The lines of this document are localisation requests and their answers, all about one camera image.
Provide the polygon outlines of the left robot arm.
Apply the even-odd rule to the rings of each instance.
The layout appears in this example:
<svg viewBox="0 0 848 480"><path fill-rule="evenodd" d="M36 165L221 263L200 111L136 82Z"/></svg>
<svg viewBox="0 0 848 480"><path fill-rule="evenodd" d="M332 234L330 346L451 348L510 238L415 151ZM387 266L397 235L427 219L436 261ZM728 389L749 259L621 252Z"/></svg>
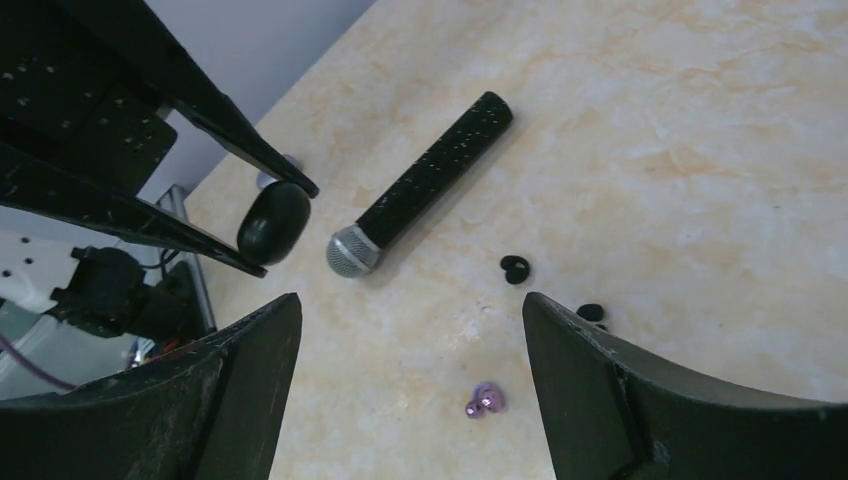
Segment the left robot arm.
<svg viewBox="0 0 848 480"><path fill-rule="evenodd" d="M244 224L280 220L273 254L231 247L139 197L174 145L179 112L271 177ZM318 186L266 142L143 1L1 5L1 203L159 248L199 254L255 277L303 231ZM1 231L1 299L101 338L131 334L173 347L215 329L186 296L183 268L145 281L114 247L78 247Z"/></svg>

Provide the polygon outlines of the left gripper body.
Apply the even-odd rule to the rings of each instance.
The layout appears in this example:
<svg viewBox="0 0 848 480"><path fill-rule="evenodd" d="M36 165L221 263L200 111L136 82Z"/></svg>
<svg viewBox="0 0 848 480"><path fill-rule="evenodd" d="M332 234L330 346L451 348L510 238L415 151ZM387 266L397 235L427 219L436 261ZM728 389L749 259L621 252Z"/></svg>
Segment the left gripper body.
<svg viewBox="0 0 848 480"><path fill-rule="evenodd" d="M3 143L135 196L177 138L160 107L47 2L2 2Z"/></svg>

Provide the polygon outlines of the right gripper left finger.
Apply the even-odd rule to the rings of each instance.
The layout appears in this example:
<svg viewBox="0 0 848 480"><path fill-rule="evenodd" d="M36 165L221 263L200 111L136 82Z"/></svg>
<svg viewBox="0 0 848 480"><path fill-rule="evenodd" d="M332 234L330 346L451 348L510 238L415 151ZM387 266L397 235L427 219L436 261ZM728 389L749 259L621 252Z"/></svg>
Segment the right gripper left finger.
<svg viewBox="0 0 848 480"><path fill-rule="evenodd" d="M5 479L266 479L302 331L288 293L143 366L1 404Z"/></svg>

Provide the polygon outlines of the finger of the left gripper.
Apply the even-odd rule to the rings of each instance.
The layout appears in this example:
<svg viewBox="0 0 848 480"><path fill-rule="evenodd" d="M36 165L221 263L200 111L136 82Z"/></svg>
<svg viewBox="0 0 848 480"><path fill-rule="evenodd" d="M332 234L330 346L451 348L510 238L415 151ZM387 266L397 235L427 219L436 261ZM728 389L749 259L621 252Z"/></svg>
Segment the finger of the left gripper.
<svg viewBox="0 0 848 480"><path fill-rule="evenodd" d="M228 152L274 176L292 182L308 197L320 189L258 133L233 101L219 90L165 24L143 1L121 1L119 10L140 45L124 56L141 77L193 126Z"/></svg>
<svg viewBox="0 0 848 480"><path fill-rule="evenodd" d="M257 278L259 264L154 205L1 146L1 205L118 237L206 256Z"/></svg>

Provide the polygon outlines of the black earbud charging case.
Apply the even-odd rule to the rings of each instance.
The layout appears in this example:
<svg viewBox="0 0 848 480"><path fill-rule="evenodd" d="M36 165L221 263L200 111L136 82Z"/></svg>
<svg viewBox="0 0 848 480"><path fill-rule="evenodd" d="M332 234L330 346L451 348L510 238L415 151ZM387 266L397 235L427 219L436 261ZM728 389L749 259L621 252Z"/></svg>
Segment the black earbud charging case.
<svg viewBox="0 0 848 480"><path fill-rule="evenodd" d="M296 245L310 214L310 198L299 186L271 183L256 197L238 229L238 251L261 266L280 263Z"/></svg>

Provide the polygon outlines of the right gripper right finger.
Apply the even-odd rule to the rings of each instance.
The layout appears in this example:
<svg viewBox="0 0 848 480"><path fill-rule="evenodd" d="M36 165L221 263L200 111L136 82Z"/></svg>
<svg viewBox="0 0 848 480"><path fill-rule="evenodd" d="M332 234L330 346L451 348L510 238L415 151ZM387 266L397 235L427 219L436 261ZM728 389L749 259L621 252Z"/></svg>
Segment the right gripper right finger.
<svg viewBox="0 0 848 480"><path fill-rule="evenodd" d="M549 297L523 302L559 479L843 479L847 407L737 385L604 331Z"/></svg>

